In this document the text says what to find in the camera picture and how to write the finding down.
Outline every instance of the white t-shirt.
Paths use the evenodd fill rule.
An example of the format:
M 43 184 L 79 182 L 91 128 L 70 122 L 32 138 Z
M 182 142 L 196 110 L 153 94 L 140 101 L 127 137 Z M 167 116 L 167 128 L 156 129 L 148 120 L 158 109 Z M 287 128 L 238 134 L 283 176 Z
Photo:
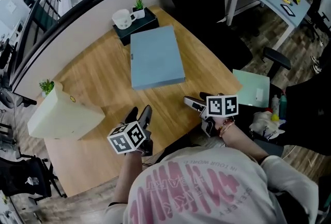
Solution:
M 314 223 L 317 185 L 276 156 L 261 165 L 232 148 L 185 148 L 143 171 L 128 204 L 107 208 L 103 223 L 286 223 L 268 189 L 286 190 Z

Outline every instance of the chair armrest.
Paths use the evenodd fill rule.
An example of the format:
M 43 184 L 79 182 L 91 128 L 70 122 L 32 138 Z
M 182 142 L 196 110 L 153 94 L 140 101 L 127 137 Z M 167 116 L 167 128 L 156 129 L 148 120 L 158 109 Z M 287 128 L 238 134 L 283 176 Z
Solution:
M 284 67 L 285 69 L 288 69 L 288 70 L 291 69 L 290 60 L 276 50 L 273 50 L 271 48 L 264 48 L 263 56 L 266 58 L 269 58 L 274 63 L 278 63 L 280 66 Z
M 325 15 L 324 12 L 322 12 L 322 14 L 323 14 L 323 16 L 322 16 L 322 19 L 323 19 L 323 20 L 324 20 L 324 19 L 327 19 L 328 21 L 330 21 L 329 18 Z

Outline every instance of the bottle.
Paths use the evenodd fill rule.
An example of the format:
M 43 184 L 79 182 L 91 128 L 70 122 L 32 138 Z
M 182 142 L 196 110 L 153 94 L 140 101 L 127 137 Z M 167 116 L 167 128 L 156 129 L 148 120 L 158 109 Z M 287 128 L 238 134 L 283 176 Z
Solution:
M 279 99 L 277 97 L 277 95 L 275 94 L 275 96 L 271 99 L 271 108 L 273 110 L 273 114 L 276 114 L 279 116 Z
M 280 103 L 279 103 L 279 118 L 286 119 L 286 109 L 288 106 L 288 100 L 286 99 L 286 95 L 282 94 L 280 96 Z

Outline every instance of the wooden floor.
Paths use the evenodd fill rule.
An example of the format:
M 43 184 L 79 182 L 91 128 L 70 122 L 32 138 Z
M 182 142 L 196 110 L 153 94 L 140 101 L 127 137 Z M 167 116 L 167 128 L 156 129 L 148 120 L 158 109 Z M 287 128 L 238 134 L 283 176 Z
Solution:
M 257 21 L 260 30 L 258 37 L 252 37 L 250 33 L 242 30 L 241 26 L 235 26 L 234 28 L 254 56 L 244 70 L 266 74 L 272 63 L 268 59 L 265 59 L 265 62 L 261 60 L 262 50 L 265 46 L 272 47 L 278 37 L 285 31 L 287 25 L 268 8 L 259 7 L 254 12 L 258 14 L 257 17 L 261 17 L 261 20 Z M 237 24 L 240 24 L 239 17 L 237 17 L 237 21 Z M 321 54 L 322 48 L 318 42 L 311 43 L 310 38 L 305 35 L 305 29 L 297 28 L 280 47 L 279 51 L 290 59 L 292 70 L 280 70 L 273 79 L 273 83 L 280 88 L 286 88 L 288 85 L 304 82 L 313 76 L 310 55 Z M 13 126 L 14 136 L 22 153 L 35 154 L 40 158 L 47 158 L 48 153 L 43 139 L 28 136 L 26 123 L 34 111 L 35 107 L 32 106 L 29 108 L 18 107 L 1 114 L 1 120 L 5 124 Z M 209 140 L 199 130 L 196 130 L 192 137 L 195 143 L 202 145 L 222 145 L 220 139 Z M 287 146 L 283 157 L 292 148 L 293 146 Z M 6 152 L 0 151 L 0 156 L 14 160 L 10 148 Z M 285 160 L 316 182 L 321 175 L 331 172 L 329 157 L 319 155 L 302 147 L 296 147 Z M 52 189 L 53 197 L 40 201 L 38 206 L 32 206 L 27 200 L 28 195 L 26 194 L 15 195 L 11 198 L 26 223 L 37 223 L 33 216 L 33 212 L 36 212 L 43 223 L 95 224 L 101 222 L 103 211 L 112 200 L 116 180 L 115 178 L 99 187 L 67 199 L 60 198 L 55 190 Z

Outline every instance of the sleeve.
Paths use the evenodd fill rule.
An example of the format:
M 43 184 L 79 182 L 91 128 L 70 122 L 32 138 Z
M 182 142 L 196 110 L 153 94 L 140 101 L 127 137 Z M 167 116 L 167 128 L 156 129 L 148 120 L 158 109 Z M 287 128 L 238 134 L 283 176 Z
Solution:
M 261 167 L 267 175 L 268 188 L 287 191 L 304 208 L 309 223 L 314 224 L 319 205 L 317 184 L 277 156 L 267 157 Z
M 107 207 L 102 224 L 122 224 L 127 204 L 113 204 Z

